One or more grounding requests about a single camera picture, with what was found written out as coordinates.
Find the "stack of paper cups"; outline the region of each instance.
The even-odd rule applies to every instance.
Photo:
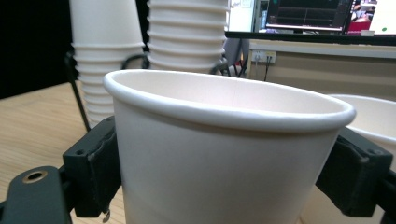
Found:
[[[227,0],[148,3],[151,69],[208,73],[224,53]]]
[[[135,0],[71,0],[75,60],[90,126],[114,114],[103,87],[105,74],[120,70],[125,59],[142,54],[143,38]],[[129,69],[141,68],[141,60]]]

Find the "desk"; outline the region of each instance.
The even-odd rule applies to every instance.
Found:
[[[0,202],[9,182],[37,166],[63,164],[63,153],[86,133],[68,83],[0,100]],[[108,223],[125,223],[121,189],[110,205]],[[73,223],[102,223],[77,218]]]

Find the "power outlet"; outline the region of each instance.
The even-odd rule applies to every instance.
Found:
[[[254,49],[251,51],[251,61],[266,63],[268,58],[271,57],[271,61],[269,63],[274,63],[276,60],[276,51],[264,50],[264,49]]]

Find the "paper cup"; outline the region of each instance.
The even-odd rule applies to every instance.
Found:
[[[355,117],[330,96],[241,78],[127,70],[104,85],[126,223],[295,224]]]
[[[75,57],[77,62],[78,71],[91,71],[93,73],[109,73],[115,70],[120,70],[122,64],[127,60],[125,58],[107,58],[107,59],[96,59],[96,58],[81,58]],[[142,59],[136,59],[128,63],[130,69],[142,68]]]
[[[143,53],[144,43],[123,46],[93,46],[93,45],[75,45],[75,55],[78,58],[92,58],[92,59],[108,59],[108,58],[122,58],[125,59],[132,55]]]
[[[165,47],[158,47],[148,44],[150,49],[150,58],[163,63],[180,63],[180,64],[215,64],[221,58],[224,49],[215,50],[176,50]]]
[[[154,46],[174,50],[216,50],[223,49],[225,36],[200,38],[199,36],[158,34],[148,31],[149,42]]]
[[[113,104],[113,97],[111,95],[95,95],[95,94],[83,94],[84,101],[92,104]]]
[[[189,4],[150,4],[149,16],[151,18],[178,18],[181,21],[227,21],[228,7],[214,7],[201,5],[194,7]]]
[[[148,18],[149,30],[158,34],[195,35],[200,37],[223,37],[226,22],[192,22]]]
[[[81,81],[81,83],[91,83],[102,85],[103,84],[103,77],[105,74],[98,74],[98,75],[91,75],[91,74],[79,74],[77,79]]]
[[[162,4],[163,0],[150,0],[151,4]],[[191,7],[199,7],[201,5],[213,6],[213,7],[227,7],[228,0],[202,0],[202,1],[192,1],[192,0],[169,0],[166,1],[170,5],[190,5]]]
[[[73,41],[77,44],[119,45],[143,41],[134,0],[71,0],[70,16]]]
[[[209,73],[215,67],[215,63],[209,64],[182,64],[182,63],[164,63],[148,56],[150,68],[154,70],[183,71],[195,73]]]

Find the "wall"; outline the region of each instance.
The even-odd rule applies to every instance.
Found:
[[[396,59],[392,58],[396,49],[386,48],[385,56],[372,54],[373,57],[367,55],[370,48],[363,48],[361,52],[354,50],[354,54],[365,55],[363,57],[327,55],[326,49],[319,50],[320,53],[286,52],[286,49],[276,53],[276,62],[270,64],[266,81],[322,93],[368,95],[396,101]],[[265,63],[259,63],[256,69],[255,63],[250,62],[247,78],[264,80],[265,68]]]
[[[0,1],[0,99],[67,81],[67,0]]]

